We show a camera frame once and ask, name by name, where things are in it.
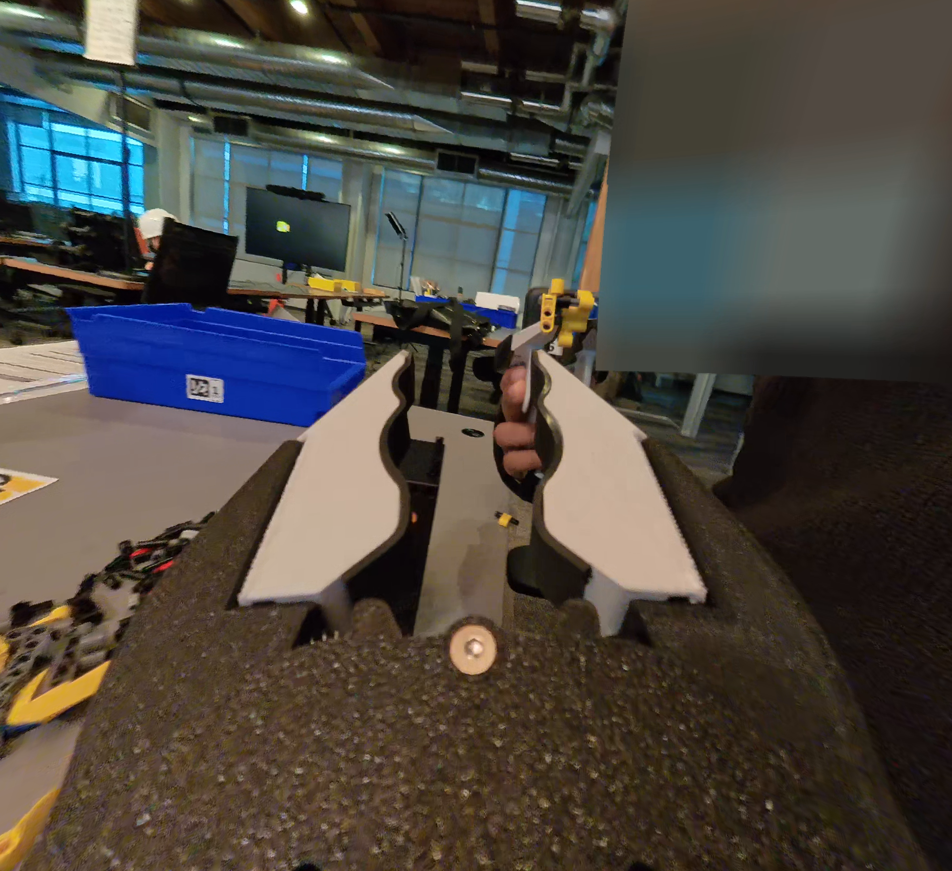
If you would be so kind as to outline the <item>yellow and black printed sheet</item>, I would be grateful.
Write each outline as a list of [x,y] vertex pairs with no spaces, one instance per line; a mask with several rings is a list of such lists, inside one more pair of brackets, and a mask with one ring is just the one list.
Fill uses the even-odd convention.
[[1,468],[1,496],[0,503],[4,505],[15,499],[22,498],[42,488],[55,484],[55,477],[36,475],[32,473]]

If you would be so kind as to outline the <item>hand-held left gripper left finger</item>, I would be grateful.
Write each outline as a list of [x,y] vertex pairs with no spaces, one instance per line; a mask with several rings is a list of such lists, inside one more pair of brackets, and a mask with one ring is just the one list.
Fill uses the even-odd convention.
[[414,363],[400,350],[299,437],[300,449],[236,595],[240,607],[318,607],[351,629],[349,581],[407,531]]

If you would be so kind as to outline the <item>black stand pole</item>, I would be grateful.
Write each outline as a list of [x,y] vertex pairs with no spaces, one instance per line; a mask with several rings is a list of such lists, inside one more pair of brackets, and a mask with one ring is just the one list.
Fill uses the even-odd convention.
[[133,214],[131,208],[131,189],[129,182],[129,146],[128,146],[128,122],[127,122],[127,101],[126,101],[126,82],[125,82],[125,66],[118,65],[115,69],[116,79],[117,79],[117,93],[119,98],[118,104],[118,113],[120,117],[120,133],[121,133],[121,154],[122,154],[122,163],[121,163],[121,186],[122,186],[122,203],[123,203],[123,217],[125,228],[129,229],[133,222]]

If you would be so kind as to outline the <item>black monitor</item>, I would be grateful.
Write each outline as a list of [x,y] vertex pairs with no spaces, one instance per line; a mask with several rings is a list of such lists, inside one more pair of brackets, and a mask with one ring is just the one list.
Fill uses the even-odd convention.
[[351,207],[345,203],[249,188],[245,193],[244,252],[279,263],[343,272]]

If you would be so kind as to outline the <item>black office chair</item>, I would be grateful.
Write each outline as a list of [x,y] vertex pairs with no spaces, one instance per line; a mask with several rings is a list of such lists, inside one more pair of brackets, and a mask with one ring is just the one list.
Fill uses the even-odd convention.
[[230,234],[166,217],[141,302],[224,307],[238,247],[239,240]]

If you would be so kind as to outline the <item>small wooden desk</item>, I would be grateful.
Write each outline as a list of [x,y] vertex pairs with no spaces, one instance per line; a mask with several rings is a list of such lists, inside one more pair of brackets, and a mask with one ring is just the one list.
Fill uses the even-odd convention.
[[513,334],[512,329],[496,327],[478,343],[471,343],[466,361],[456,367],[450,364],[452,340],[449,332],[421,326],[411,330],[398,329],[394,319],[384,314],[357,313],[355,328],[368,330],[375,343],[397,343],[417,346],[425,350],[422,377],[419,382],[418,404],[427,409],[444,408],[457,414],[467,377],[486,384],[494,381],[493,357],[495,350]]

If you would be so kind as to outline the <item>yellow plastic object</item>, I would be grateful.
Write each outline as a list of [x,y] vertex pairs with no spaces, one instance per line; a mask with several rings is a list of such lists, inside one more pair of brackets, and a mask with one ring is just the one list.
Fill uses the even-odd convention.
[[18,823],[1,835],[1,870],[17,870],[43,831],[59,796],[56,787],[41,797]]

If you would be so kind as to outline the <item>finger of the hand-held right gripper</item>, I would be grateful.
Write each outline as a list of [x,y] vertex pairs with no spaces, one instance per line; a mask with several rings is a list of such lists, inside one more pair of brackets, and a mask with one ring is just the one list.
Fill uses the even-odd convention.
[[525,370],[525,391],[519,402],[525,416],[534,416],[531,407],[533,354],[544,349],[557,335],[556,324],[532,324],[511,337],[511,365]]

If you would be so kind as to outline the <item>white printed sheet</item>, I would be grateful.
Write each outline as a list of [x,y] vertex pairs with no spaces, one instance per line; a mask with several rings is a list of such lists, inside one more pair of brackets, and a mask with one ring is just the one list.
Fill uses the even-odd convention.
[[1,348],[2,403],[87,387],[86,365],[77,341]]

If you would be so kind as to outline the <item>white table leg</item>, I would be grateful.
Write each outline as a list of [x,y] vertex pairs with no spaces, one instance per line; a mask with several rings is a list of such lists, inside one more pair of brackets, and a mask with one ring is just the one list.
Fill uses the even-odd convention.
[[715,373],[699,373],[695,376],[681,422],[682,436],[690,439],[698,436],[716,378]]

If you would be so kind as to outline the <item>long wooden desk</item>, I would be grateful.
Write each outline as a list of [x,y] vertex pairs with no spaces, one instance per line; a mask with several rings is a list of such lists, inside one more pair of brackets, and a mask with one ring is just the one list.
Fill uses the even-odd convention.
[[[30,258],[5,257],[1,265],[7,270],[30,273],[35,282],[68,282],[84,287],[95,286],[114,294],[131,298],[142,295],[147,285],[145,278],[136,275],[114,275],[109,273],[82,272],[68,267],[36,261]],[[309,284],[232,281],[228,288],[229,297],[259,299],[263,301],[280,300],[299,301],[304,305],[304,321],[307,324],[324,325],[330,320],[328,307],[331,302],[342,306],[363,309],[364,306],[380,306],[386,297],[382,290],[369,287],[363,289],[357,283],[348,289],[343,282],[333,282],[330,290],[314,288]]]

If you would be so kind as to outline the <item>person's right hand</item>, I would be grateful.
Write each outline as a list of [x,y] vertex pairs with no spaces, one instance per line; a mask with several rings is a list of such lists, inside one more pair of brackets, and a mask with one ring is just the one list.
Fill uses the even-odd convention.
[[515,365],[503,375],[501,414],[494,427],[494,446],[502,453],[501,470],[517,483],[541,471],[536,447],[536,425],[523,410],[529,380],[526,365]]

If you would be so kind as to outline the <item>black bag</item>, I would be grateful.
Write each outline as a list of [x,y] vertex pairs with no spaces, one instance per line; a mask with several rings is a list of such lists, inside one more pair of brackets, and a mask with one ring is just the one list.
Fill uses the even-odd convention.
[[431,328],[466,338],[484,338],[493,330],[490,319],[470,311],[458,300],[392,299],[385,303],[385,309],[401,331]]

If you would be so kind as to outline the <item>pile of toy building parts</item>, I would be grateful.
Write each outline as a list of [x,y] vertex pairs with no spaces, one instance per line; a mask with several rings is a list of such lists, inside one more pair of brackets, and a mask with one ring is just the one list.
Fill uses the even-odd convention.
[[2,746],[84,706],[101,687],[126,628],[156,584],[214,518],[125,540],[61,602],[20,602],[2,624]]

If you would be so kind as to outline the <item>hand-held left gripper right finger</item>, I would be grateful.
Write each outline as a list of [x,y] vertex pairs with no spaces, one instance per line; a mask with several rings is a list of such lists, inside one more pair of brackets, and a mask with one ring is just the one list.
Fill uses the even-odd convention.
[[702,605],[708,589],[655,476],[647,436],[553,357],[532,360],[537,451],[533,542],[556,563],[540,581],[553,603],[584,600],[603,637],[633,603]]

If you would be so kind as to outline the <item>silver ceiling duct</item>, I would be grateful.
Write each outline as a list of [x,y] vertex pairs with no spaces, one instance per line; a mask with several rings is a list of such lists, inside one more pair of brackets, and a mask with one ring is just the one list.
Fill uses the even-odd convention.
[[[10,1],[1,3],[2,35],[33,51],[84,58],[84,23],[66,13]],[[148,26],[135,41],[133,63],[169,67],[224,67],[267,77],[394,91],[394,83],[350,54],[299,44],[241,40],[195,29]]]

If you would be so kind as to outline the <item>small blue bin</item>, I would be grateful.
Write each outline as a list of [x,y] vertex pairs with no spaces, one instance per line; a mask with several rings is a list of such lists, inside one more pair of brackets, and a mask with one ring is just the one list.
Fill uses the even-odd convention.
[[[459,300],[439,296],[416,295],[413,301],[418,304],[433,303],[442,305],[449,304],[451,302],[458,302]],[[515,329],[517,327],[518,313],[514,310],[477,306],[474,303],[466,301],[462,302],[462,307],[473,317],[485,318],[498,327],[507,329]]]

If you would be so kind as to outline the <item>blue plastic bin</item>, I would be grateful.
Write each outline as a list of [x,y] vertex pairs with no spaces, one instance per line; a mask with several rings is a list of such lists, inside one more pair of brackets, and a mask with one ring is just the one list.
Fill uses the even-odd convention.
[[187,304],[66,313],[98,398],[308,427],[365,374],[351,330]]

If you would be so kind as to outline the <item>white paper sign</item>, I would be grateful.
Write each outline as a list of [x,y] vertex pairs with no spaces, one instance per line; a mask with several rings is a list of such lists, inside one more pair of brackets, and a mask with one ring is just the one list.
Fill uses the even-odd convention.
[[139,0],[84,0],[83,15],[84,59],[137,65]]

